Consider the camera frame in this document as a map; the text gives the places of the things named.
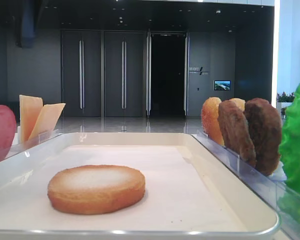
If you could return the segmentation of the right red tomato slice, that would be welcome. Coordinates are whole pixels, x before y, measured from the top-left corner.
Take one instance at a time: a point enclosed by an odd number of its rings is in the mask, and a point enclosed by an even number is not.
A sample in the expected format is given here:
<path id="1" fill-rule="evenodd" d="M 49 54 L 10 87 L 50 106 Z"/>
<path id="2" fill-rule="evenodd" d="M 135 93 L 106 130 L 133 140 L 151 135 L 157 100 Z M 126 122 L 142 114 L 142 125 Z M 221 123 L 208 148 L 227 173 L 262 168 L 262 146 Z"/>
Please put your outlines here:
<path id="1" fill-rule="evenodd" d="M 13 111 L 6 105 L 0 105 L 0 162 L 10 151 L 16 129 L 16 117 Z"/>

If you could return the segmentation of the long clear strip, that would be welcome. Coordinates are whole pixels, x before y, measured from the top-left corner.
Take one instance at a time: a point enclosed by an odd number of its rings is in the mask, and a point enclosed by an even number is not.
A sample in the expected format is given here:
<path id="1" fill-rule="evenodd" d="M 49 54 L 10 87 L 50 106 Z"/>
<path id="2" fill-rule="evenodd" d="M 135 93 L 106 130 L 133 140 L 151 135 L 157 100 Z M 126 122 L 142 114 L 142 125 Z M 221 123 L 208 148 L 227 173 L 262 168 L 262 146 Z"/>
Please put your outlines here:
<path id="1" fill-rule="evenodd" d="M 5 157 L 6 159 L 18 153 L 24 152 L 32 147 L 35 147 L 41 143 L 44 143 L 61 134 L 61 132 L 58 129 L 55 129 L 52 131 L 40 133 L 38 136 L 30 140 L 21 142 L 20 127 L 18 127 L 17 130 L 18 132 L 16 132 L 14 135 L 12 146 Z"/>
<path id="2" fill-rule="evenodd" d="M 274 176 L 264 176 L 244 162 L 234 151 L 211 140 L 204 132 L 193 135 L 209 152 L 269 204 L 281 217 L 281 229 L 292 240 L 300 240 L 300 194 L 285 184 L 283 168 Z"/>

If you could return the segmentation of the left golden bread slice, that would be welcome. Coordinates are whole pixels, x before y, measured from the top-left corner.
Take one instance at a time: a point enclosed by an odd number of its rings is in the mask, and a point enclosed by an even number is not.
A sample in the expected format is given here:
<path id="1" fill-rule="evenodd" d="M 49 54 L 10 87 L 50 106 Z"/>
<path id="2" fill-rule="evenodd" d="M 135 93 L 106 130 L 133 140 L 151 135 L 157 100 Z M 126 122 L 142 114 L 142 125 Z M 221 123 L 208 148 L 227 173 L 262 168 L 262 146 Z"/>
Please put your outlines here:
<path id="1" fill-rule="evenodd" d="M 223 146 L 225 143 L 218 122 L 219 104 L 221 102 L 219 97 L 208 98 L 202 105 L 201 122 L 202 128 L 208 137 Z"/>

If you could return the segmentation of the potted flowers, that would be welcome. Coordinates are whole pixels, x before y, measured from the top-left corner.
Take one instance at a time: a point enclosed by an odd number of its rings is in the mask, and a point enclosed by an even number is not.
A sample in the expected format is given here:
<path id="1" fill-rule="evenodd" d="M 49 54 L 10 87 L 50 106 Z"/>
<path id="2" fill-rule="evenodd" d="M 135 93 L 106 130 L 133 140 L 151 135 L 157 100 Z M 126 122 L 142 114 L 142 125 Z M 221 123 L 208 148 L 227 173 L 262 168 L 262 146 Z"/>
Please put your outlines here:
<path id="1" fill-rule="evenodd" d="M 294 93 L 277 93 L 277 102 L 278 103 L 292 103 L 295 99 Z"/>

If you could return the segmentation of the thin brown meat patty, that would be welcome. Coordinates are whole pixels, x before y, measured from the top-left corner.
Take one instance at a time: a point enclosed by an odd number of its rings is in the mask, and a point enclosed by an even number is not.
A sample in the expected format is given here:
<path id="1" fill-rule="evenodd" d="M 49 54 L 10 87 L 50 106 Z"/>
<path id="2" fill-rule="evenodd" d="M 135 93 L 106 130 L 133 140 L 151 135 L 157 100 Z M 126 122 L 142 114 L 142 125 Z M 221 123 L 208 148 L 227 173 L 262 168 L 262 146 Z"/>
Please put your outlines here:
<path id="1" fill-rule="evenodd" d="M 256 152 L 243 111 L 231 100 L 218 106 L 218 124 L 225 146 L 239 154 L 250 166 L 256 166 Z"/>

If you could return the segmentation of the wall display screen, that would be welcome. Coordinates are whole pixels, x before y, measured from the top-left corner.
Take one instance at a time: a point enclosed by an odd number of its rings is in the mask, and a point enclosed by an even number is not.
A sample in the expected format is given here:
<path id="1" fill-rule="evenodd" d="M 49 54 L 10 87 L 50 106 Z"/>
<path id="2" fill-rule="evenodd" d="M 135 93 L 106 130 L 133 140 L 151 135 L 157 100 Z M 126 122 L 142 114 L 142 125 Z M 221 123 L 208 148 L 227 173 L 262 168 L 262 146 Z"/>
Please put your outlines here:
<path id="1" fill-rule="evenodd" d="M 213 89 L 215 91 L 230 91 L 231 81 L 230 80 L 215 80 Z"/>

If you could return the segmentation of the long clear left strip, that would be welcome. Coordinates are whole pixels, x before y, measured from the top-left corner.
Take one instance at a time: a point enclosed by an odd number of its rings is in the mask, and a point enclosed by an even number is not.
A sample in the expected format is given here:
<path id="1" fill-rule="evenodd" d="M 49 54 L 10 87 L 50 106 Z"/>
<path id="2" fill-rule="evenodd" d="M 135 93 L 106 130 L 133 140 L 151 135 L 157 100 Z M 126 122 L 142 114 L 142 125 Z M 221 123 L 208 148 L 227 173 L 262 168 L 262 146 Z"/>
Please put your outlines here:
<path id="1" fill-rule="evenodd" d="M 20 127 L 18 127 L 17 130 L 18 132 L 16 132 L 14 135 L 12 146 L 5 157 L 6 159 L 18 153 L 24 152 L 32 147 L 35 147 L 41 143 L 44 143 L 61 134 L 61 132 L 58 129 L 55 129 L 52 131 L 40 133 L 38 136 L 30 140 L 21 142 Z"/>

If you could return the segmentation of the dark double doors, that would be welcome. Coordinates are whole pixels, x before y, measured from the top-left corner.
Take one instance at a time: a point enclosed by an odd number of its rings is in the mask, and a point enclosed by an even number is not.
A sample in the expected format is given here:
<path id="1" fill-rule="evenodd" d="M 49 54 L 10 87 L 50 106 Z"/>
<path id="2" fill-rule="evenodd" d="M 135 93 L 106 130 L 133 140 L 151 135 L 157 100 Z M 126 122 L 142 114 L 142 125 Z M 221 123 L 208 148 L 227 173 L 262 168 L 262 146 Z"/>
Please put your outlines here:
<path id="1" fill-rule="evenodd" d="M 186 116 L 184 32 L 61 32 L 65 117 Z"/>

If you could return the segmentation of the long clear right strip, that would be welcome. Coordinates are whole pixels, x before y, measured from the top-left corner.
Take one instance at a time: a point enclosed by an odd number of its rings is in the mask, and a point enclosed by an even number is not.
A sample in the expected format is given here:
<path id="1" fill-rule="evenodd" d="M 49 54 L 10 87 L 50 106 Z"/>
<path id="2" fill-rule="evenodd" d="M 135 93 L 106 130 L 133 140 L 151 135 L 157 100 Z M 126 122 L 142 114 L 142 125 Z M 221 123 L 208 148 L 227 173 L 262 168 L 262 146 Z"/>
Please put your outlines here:
<path id="1" fill-rule="evenodd" d="M 234 151 L 211 140 L 204 132 L 193 135 L 209 152 L 269 204 L 281 217 L 281 229 L 292 240 L 300 240 L 300 194 L 285 184 L 283 168 L 274 176 L 264 176 L 244 162 Z"/>

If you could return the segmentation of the left orange cheese slice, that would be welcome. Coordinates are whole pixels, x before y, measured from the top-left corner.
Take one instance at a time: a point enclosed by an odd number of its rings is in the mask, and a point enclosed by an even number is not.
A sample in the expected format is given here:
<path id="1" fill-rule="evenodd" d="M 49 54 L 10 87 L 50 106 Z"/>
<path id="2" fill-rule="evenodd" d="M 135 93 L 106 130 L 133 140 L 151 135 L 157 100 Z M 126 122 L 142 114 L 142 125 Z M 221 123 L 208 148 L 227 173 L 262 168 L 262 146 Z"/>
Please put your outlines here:
<path id="1" fill-rule="evenodd" d="M 19 95 L 21 143 L 29 139 L 42 108 L 43 99 L 41 97 Z"/>

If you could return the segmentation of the green lettuce leaf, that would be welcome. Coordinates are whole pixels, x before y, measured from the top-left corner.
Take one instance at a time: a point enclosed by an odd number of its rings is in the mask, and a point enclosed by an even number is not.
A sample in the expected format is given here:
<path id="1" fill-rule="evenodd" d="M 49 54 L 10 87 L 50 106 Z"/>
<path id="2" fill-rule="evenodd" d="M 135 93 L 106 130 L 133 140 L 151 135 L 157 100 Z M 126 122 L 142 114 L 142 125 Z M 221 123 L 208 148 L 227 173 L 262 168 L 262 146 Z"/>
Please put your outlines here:
<path id="1" fill-rule="evenodd" d="M 300 84 L 294 93 L 293 103 L 287 107 L 285 114 L 279 145 L 280 160 L 287 177 L 286 186 L 300 194 Z"/>

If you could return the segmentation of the right orange cheese slice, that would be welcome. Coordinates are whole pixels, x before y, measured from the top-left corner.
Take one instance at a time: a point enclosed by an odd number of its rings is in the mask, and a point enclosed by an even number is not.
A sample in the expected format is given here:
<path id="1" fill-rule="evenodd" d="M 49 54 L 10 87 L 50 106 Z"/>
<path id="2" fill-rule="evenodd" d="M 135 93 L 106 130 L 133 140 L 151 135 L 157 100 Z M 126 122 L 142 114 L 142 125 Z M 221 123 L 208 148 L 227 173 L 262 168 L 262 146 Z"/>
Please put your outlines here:
<path id="1" fill-rule="evenodd" d="M 53 131 L 65 105 L 65 103 L 44 105 L 28 139 L 31 140 L 42 133 Z"/>

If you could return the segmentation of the orange cheese slice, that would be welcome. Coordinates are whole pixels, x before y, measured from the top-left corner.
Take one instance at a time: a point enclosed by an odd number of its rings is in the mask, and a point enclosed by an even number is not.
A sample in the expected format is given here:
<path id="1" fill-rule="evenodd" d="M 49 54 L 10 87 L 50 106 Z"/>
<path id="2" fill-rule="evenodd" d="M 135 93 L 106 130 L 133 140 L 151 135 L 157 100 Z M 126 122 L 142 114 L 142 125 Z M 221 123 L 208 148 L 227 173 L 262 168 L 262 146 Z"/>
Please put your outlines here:
<path id="1" fill-rule="evenodd" d="M 43 99 L 41 97 L 19 95 L 21 143 L 29 139 L 42 108 Z"/>
<path id="2" fill-rule="evenodd" d="M 53 131 L 65 105 L 65 103 L 44 105 L 28 139 L 31 140 L 42 133 Z"/>

